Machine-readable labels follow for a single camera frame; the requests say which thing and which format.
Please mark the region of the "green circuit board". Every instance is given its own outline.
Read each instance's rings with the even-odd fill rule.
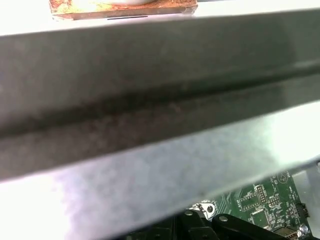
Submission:
[[[307,210],[299,209],[301,201],[294,180],[287,171],[218,196],[212,203],[215,215],[229,214],[270,231],[281,232],[281,228],[286,226],[293,230],[298,230],[301,225],[309,228],[307,216],[303,215],[303,210]]]

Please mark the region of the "rusty metal plate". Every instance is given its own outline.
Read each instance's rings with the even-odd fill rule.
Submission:
[[[198,6],[197,0],[156,0],[135,6],[108,4],[110,0],[49,0],[49,3],[54,17],[73,20],[156,14],[192,14]]]

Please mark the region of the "gray metal bar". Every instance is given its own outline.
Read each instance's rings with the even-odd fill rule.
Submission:
[[[110,238],[307,164],[320,155],[319,112],[317,101],[3,182],[0,238]]]
[[[122,103],[139,107],[267,83],[304,63],[319,72],[319,42],[318,9],[2,36],[0,136],[80,121],[74,109],[124,111],[128,95]]]

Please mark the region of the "metal rail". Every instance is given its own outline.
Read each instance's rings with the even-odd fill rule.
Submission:
[[[314,161],[319,43],[318,10],[1,37],[0,238],[110,238]]]

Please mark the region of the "motherboard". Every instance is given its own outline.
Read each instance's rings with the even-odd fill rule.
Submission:
[[[207,219],[217,214],[229,214],[290,240],[311,235],[308,210],[301,203],[288,171],[197,203],[191,209],[203,212]]]

